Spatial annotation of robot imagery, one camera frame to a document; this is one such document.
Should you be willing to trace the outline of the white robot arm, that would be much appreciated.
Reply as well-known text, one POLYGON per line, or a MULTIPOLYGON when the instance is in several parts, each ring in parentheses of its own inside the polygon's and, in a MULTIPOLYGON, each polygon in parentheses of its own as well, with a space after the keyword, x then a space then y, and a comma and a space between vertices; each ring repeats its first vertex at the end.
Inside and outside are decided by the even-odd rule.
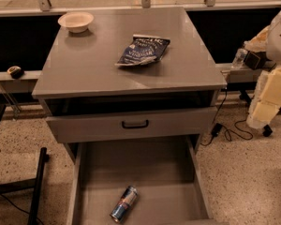
POLYGON ((262 71, 249 107, 246 123, 251 128, 269 125, 281 108, 281 10, 271 23, 255 37, 244 43, 250 52, 266 52, 266 57, 277 67, 262 71))

